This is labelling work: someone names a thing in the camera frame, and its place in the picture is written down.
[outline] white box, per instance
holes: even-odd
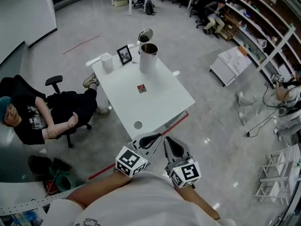
[[[178,187],[192,185],[202,177],[198,162],[173,168],[169,176]]]
[[[130,178],[145,169],[148,161],[124,146],[116,157],[116,168]]]

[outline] white cylindrical container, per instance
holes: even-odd
[[[114,70],[112,55],[105,54],[101,57],[101,61],[103,63],[103,69],[107,73],[111,73]]]
[[[148,73],[155,68],[158,58],[158,47],[152,43],[141,46],[139,69],[142,73]]]

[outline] photo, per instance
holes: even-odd
[[[5,226],[40,226],[43,222],[38,209],[0,217]]]
[[[117,53],[119,55],[119,58],[122,62],[122,65],[126,64],[127,62],[131,61],[132,60],[132,56],[131,56],[131,53],[128,49],[128,46],[124,46],[120,49],[117,50]]]
[[[144,84],[143,85],[138,85],[137,88],[138,88],[140,94],[143,93],[143,92],[146,92],[146,87],[145,87]]]

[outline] sneaker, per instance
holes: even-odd
[[[110,114],[110,109],[108,107],[100,106],[94,112],[94,115],[108,116]]]
[[[85,88],[89,88],[90,84],[96,84],[97,86],[99,86],[99,81],[95,75],[95,73],[91,74],[91,76],[89,76],[88,78],[86,78],[83,82],[83,87]]]
[[[279,135],[279,133],[277,133],[277,137],[278,137],[278,141],[281,141],[281,139],[282,139],[282,136],[281,136],[281,135]]]
[[[241,123],[242,123],[243,125],[245,125],[246,122],[244,121],[244,114],[242,114],[242,112],[239,112],[239,113],[238,113],[238,116],[239,116],[239,118],[240,118],[240,120],[241,120]]]
[[[218,36],[217,33],[214,32],[213,35],[214,35],[217,39],[220,39],[220,36]]]

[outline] hand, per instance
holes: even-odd
[[[56,131],[55,124],[48,125],[47,133],[48,133],[50,138],[56,138],[57,137],[57,131]]]
[[[77,122],[79,122],[79,117],[75,112],[73,112],[73,116],[68,120],[68,127],[74,127],[77,124]]]

